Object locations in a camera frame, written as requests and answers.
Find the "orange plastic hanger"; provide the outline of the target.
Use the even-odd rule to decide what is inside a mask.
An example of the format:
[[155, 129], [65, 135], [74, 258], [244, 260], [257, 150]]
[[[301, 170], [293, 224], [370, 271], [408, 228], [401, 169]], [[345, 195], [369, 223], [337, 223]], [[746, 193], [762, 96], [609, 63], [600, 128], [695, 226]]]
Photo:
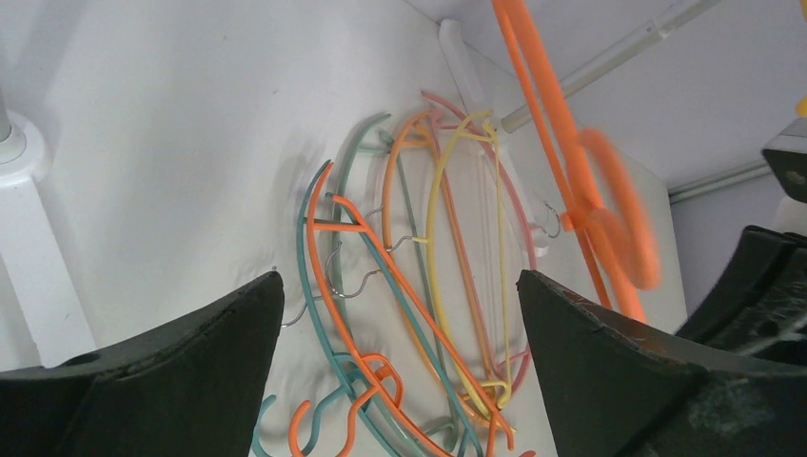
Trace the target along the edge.
[[523, 1], [492, 4], [565, 212], [600, 303], [645, 322], [639, 292], [659, 285], [652, 227], [629, 173], [597, 129], [578, 129]]
[[[387, 283], [389, 288], [389, 292], [386, 296], [382, 296], [376, 290], [372, 290], [370, 293], [364, 293], [359, 290], [351, 293], [351, 294], [343, 294], [338, 289], [338, 282], [339, 276], [341, 274], [341, 270], [338, 266], [334, 265], [333, 261], [334, 258], [338, 255], [341, 251], [342, 246], [340, 243], [336, 243], [334, 245], [333, 250], [325, 255], [325, 259], [329, 263], [330, 272], [327, 276], [327, 282], [330, 286], [330, 289], [336, 292], [337, 298], [337, 307], [339, 312], [344, 315], [347, 319], [347, 324], [350, 329], [357, 330], [358, 334], [355, 338], [356, 342], [358, 343], [361, 349], [374, 349], [370, 348], [364, 344], [364, 338], [370, 332], [381, 333], [387, 325], [391, 324], [392, 322], [392, 311], [400, 309], [400, 302], [394, 296], [390, 287]], [[460, 383], [459, 377], [455, 371], [455, 369], [451, 366], [451, 360], [444, 358], [445, 360], [445, 369], [449, 373], [451, 381], [456, 389], [457, 392], [462, 390], [462, 385]], [[502, 420], [505, 421], [509, 426], [511, 426], [508, 421], [503, 416], [501, 412]], [[516, 430], [512, 427], [512, 432], [504, 433], [502, 431], [497, 432], [496, 434], [490, 434], [488, 429], [485, 427], [479, 427], [478, 432], [482, 434], [482, 442], [484, 445], [488, 446], [489, 450], [483, 456], [492, 456], [495, 453], [497, 439], [499, 436], [503, 435], [506, 438], [506, 445], [508, 449], [514, 450], [516, 447]]]

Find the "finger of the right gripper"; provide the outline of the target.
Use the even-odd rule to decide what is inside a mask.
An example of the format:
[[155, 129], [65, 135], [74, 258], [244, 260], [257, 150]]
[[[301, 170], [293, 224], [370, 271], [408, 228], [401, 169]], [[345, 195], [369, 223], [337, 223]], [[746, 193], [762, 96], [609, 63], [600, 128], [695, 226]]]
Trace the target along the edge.
[[806, 365], [806, 237], [743, 229], [723, 273], [678, 337], [710, 348]]

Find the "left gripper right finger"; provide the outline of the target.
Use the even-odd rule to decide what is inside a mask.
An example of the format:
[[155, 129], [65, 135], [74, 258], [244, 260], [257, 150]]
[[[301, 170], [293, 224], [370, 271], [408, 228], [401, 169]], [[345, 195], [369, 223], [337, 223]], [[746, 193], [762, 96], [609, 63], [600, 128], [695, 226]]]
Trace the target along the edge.
[[517, 290], [559, 455], [805, 454], [805, 368], [652, 328], [535, 270]]

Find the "yellow-orange plastic hanger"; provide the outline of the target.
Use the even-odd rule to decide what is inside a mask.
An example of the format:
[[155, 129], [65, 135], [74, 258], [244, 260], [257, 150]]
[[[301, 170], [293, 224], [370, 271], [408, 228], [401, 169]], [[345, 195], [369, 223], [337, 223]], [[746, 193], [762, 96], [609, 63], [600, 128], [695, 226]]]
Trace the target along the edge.
[[807, 96], [804, 96], [796, 106], [796, 113], [801, 118], [807, 117]]

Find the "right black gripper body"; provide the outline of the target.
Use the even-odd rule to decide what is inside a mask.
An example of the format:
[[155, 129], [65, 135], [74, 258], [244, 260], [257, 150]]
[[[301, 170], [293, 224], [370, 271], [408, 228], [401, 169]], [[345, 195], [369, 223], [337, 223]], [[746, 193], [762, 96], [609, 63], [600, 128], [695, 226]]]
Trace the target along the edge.
[[793, 200], [806, 203], [806, 119], [799, 117], [767, 142], [762, 156]]

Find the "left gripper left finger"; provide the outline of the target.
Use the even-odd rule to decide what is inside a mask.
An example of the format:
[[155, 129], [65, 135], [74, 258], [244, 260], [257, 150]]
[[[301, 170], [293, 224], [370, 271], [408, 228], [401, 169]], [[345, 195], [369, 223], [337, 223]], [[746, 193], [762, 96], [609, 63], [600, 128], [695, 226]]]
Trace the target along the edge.
[[121, 343], [1, 375], [5, 456], [246, 456], [285, 310], [271, 271]]

